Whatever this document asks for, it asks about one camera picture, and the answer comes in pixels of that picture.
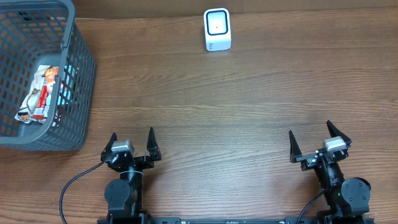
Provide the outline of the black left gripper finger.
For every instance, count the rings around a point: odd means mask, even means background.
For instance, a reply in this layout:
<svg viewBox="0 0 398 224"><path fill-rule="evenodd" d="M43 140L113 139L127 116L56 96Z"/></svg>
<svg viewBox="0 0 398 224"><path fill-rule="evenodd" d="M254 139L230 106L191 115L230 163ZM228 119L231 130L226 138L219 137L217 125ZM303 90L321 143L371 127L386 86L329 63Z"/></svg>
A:
<svg viewBox="0 0 398 224"><path fill-rule="evenodd" d="M113 143L114 143L115 141L117 141L117 140L118 140L117 134L116 134L116 133L113 133L113 134L111 135L111 138L110 138L109 142L108 142L107 145L105 146L105 148L104 148L102 154L110 153L110 152L111 152L111 148L112 148L112 146L113 146Z"/></svg>
<svg viewBox="0 0 398 224"><path fill-rule="evenodd" d="M147 139L147 151L150 157L160 157L160 149L155 138L155 132L153 127L150 127L149 135Z"/></svg>

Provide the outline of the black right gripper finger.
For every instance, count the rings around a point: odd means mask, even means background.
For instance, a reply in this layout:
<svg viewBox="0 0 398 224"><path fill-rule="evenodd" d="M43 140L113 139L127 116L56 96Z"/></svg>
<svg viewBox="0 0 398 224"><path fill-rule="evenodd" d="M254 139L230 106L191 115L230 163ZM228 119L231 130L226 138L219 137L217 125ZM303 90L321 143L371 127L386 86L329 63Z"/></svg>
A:
<svg viewBox="0 0 398 224"><path fill-rule="evenodd" d="M351 139L347 135L342 133L330 120L328 120L326 122L326 125L327 125L328 131L330 133L330 136L332 138L335 138L335 137L339 136L339 137L341 137L344 140L346 145L350 145L351 144Z"/></svg>
<svg viewBox="0 0 398 224"><path fill-rule="evenodd" d="M290 162L296 163L299 161L299 157L302 157L302 152L291 130L289 131L289 141L290 141Z"/></svg>

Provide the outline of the teal wet wipes pack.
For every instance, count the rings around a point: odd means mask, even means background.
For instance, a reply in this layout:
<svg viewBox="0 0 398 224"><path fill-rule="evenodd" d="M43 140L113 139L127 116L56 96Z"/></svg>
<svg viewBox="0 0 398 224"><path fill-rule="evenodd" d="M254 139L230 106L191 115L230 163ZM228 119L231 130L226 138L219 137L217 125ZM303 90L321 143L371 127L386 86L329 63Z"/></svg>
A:
<svg viewBox="0 0 398 224"><path fill-rule="evenodd" d="M72 88L74 86L72 78L76 76L77 71L71 65L66 65L63 74L64 79L63 83L60 85L60 96L57 101L58 105L67 105L69 102L72 102Z"/></svg>

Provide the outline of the orange tissue pack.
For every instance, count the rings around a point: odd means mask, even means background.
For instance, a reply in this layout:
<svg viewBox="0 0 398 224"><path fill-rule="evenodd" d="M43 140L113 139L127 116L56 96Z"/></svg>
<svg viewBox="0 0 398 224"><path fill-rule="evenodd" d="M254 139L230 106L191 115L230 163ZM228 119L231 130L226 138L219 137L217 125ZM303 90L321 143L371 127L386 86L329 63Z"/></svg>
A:
<svg viewBox="0 0 398 224"><path fill-rule="evenodd" d="M57 75L58 75L58 67L49 67L45 71L46 87L48 92L48 97L46 99L46 106L50 106L53 86L55 84L55 77Z"/></svg>

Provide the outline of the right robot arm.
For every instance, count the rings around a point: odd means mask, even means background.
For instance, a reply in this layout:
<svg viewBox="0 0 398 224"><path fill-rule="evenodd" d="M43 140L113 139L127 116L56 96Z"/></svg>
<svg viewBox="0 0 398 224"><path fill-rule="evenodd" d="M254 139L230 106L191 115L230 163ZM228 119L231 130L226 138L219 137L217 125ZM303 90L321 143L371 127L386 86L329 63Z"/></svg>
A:
<svg viewBox="0 0 398 224"><path fill-rule="evenodd" d="M299 162L303 171L314 170L321 188L321 192L306 204L295 222L305 223L305 212L324 196L328 208L312 217L311 223L373 223L372 218L365 217L369 212L371 184L360 177L345 179L338 164L349 156L352 140L331 121L327 121L326 125L330 138L323 141L322 148L306 156L302 154L293 132L289 131L290 162Z"/></svg>

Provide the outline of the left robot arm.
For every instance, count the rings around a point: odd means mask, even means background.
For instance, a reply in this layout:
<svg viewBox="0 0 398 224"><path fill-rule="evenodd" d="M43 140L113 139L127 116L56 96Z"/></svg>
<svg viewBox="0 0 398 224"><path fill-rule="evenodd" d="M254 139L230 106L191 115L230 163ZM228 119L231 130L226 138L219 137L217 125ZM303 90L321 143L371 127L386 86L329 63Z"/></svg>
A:
<svg viewBox="0 0 398 224"><path fill-rule="evenodd" d="M129 140L118 140L113 133L101 160L119 173L104 190L104 199L108 204L106 218L98 224L153 224L153 217L143 209L144 169L154 167L154 162L162 159L155 139L154 129L150 128L147 140L147 156L134 156L134 147Z"/></svg>

